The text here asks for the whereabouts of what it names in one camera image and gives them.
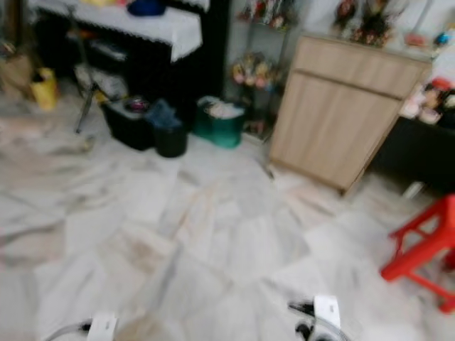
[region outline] wooden cabinet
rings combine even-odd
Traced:
[[[343,54],[345,63],[339,59]],[[369,48],[302,38],[279,111],[271,160],[349,189],[428,67],[406,62]]]

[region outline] white lace cover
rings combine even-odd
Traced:
[[[178,9],[167,8],[163,16],[140,18],[130,15],[124,7],[96,7],[79,0],[29,0],[29,4],[32,8],[61,16],[68,16],[65,5],[73,5],[75,18],[79,21],[168,43],[172,47],[172,61],[185,57],[202,45],[199,15]]]
[[[210,9],[210,0],[179,0],[180,2],[186,2],[187,4],[193,5],[193,6],[199,6],[202,7],[206,12]]]

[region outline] red stool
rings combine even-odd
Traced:
[[[439,217],[437,228],[432,233],[422,231],[420,225],[433,217]],[[423,240],[403,251],[403,239],[410,232],[419,234]],[[431,261],[438,252],[445,249],[451,251],[444,258],[442,268],[447,271],[455,269],[455,195],[448,195],[436,202],[404,227],[393,232],[390,237],[396,239],[397,250],[393,260],[382,269],[381,276],[386,281],[406,276],[441,296],[444,302],[439,309],[443,313],[455,310],[455,293],[450,293],[426,278],[414,274],[418,266]]]

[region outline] marble floor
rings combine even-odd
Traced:
[[[337,295],[355,341],[455,340],[431,295],[378,274],[387,233],[431,196],[403,200],[374,173],[347,198],[282,169],[271,180],[248,142],[192,136],[182,158],[138,153],[97,108],[84,152],[79,106],[64,96],[57,129],[0,148],[0,340],[43,340],[109,310],[117,341],[292,341],[287,302],[316,294]],[[0,112],[46,115],[4,98]]]

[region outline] teal basket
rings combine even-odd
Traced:
[[[217,119],[207,113],[211,104],[198,106],[193,133],[223,148],[235,148],[242,140],[245,115],[233,119]]]

